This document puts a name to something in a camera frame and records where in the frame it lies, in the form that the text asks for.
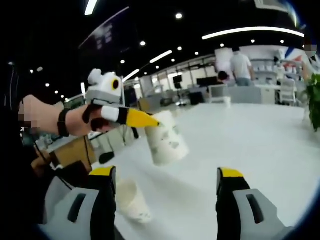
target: black strap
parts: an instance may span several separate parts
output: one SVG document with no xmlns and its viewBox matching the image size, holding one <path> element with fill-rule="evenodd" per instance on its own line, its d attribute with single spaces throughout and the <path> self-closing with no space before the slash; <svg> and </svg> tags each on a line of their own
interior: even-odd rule
<svg viewBox="0 0 320 240">
<path fill-rule="evenodd" d="M 58 131 L 59 131 L 59 135 L 62 137 L 69 137 L 69 132 L 67 129 L 67 125 L 66 125 L 66 116 L 67 113 L 69 112 L 70 109 L 63 109 L 62 112 L 59 115 L 59 120 L 58 120 Z"/>
</svg>

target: green plant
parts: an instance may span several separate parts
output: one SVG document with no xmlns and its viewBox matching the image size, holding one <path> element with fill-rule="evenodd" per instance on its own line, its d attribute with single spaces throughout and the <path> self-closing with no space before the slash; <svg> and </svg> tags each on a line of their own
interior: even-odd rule
<svg viewBox="0 0 320 240">
<path fill-rule="evenodd" d="M 320 128 L 320 74 L 313 74 L 308 81 L 306 94 L 309 99 L 310 120 L 315 132 Z"/>
</svg>

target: black ceiling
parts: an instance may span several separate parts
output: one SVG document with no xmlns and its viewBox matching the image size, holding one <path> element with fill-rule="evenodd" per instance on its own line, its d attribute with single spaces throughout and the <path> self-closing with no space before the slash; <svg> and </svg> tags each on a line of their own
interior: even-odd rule
<svg viewBox="0 0 320 240">
<path fill-rule="evenodd" d="M 34 72 L 35 81 L 43 84 L 44 101 L 57 101 L 58 90 L 70 98 L 81 93 L 80 83 L 92 67 L 116 71 L 126 76 L 135 69 L 152 74 L 199 55 L 226 47 L 251 45 L 285 45 L 301 47 L 301 37 L 275 32 L 246 32 L 202 40 L 202 36 L 241 27 L 282 27 L 296 30 L 286 13 L 256 9 L 253 0 L 185 1 L 185 0 L 98 0 L 92 15 L 85 16 L 88 0 L 9 2 L 8 16 L 2 21 L 7 44 L 3 44 L 6 61 L 18 61 Z M 89 45 L 79 45 L 114 14 L 129 10 L 114 19 L 111 49 L 97 56 Z M 176 20 L 176 13 L 183 18 Z M 149 61 L 172 50 L 173 54 L 156 64 Z"/>
</svg>

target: white chair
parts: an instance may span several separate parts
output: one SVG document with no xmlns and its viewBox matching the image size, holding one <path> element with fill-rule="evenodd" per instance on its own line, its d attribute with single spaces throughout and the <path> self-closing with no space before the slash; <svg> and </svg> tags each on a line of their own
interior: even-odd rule
<svg viewBox="0 0 320 240">
<path fill-rule="evenodd" d="M 228 85 L 213 85 L 209 86 L 209 103 L 220 103 L 225 100 L 228 95 Z"/>
<path fill-rule="evenodd" d="M 295 80 L 288 78 L 282 79 L 280 88 L 280 103 L 295 105 L 297 102 L 295 88 Z"/>
</svg>

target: paper cup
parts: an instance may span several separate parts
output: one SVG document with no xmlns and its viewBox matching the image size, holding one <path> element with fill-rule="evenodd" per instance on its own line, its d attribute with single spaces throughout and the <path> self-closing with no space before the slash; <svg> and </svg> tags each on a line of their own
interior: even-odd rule
<svg viewBox="0 0 320 240">
<path fill-rule="evenodd" d="M 231 108 L 231 97 L 226 96 L 226 97 L 224 97 L 223 101 L 224 101 L 225 106 L 226 106 L 228 109 Z"/>
<path fill-rule="evenodd" d="M 179 132 L 172 113 L 162 111 L 153 117 L 161 123 L 158 127 L 145 128 L 153 163 L 156 166 L 164 166 L 187 156 L 189 149 Z"/>
<path fill-rule="evenodd" d="M 115 201 L 117 209 L 125 217 L 146 224 L 152 216 L 137 183 L 134 180 L 120 180 L 116 184 Z"/>
</svg>

